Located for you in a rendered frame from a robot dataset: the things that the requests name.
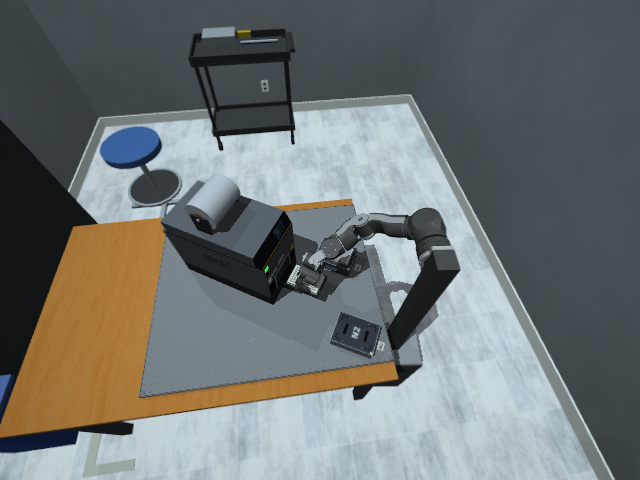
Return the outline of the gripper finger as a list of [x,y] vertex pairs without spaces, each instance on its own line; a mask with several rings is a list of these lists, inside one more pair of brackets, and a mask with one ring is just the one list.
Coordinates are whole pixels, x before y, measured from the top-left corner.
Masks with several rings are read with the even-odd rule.
[[[295,281],[295,286],[294,287],[297,288],[298,290],[304,292],[304,293],[307,293],[308,287],[305,284],[303,284],[303,280],[304,279],[300,277],[300,274],[301,274],[301,272],[299,272],[299,274],[297,276],[297,279]],[[301,284],[301,282],[302,282],[302,284]]]

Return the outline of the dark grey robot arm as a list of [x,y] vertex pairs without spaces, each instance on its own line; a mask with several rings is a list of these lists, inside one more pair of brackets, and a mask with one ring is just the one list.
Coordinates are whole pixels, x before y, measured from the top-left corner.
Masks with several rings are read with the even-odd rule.
[[440,213],[433,208],[419,209],[412,216],[361,213],[345,221],[335,231],[337,237],[331,235],[325,239],[326,241],[321,243],[320,250],[316,253],[306,252],[303,255],[302,265],[316,272],[322,260],[336,259],[352,249],[359,241],[370,240],[375,234],[382,233],[389,237],[415,240],[418,262],[422,270],[432,251],[454,250],[443,229],[447,233]]

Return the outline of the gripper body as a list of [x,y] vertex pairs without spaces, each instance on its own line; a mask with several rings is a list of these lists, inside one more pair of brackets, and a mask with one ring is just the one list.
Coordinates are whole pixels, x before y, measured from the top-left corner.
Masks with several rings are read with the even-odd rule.
[[322,273],[322,271],[323,271],[322,269],[324,269],[325,265],[326,265],[326,263],[321,261],[316,272],[311,270],[311,269],[309,269],[309,268],[307,268],[307,267],[305,267],[305,266],[303,266],[303,265],[301,265],[301,267],[299,268],[299,271],[297,273],[297,276],[298,276],[299,272],[301,272],[300,277],[303,278],[305,282],[307,281],[308,284],[311,283],[312,286],[315,286],[317,281],[318,281],[318,279],[319,279],[319,277],[320,277],[320,275],[321,275],[321,273]]

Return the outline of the grey cylinder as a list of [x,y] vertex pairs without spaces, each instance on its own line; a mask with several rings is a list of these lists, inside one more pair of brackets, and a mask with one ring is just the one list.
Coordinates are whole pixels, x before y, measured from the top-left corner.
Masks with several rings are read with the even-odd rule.
[[210,229],[214,230],[240,196],[240,189],[230,178],[213,174],[186,204],[184,210],[190,219],[190,213],[201,215],[207,220]]

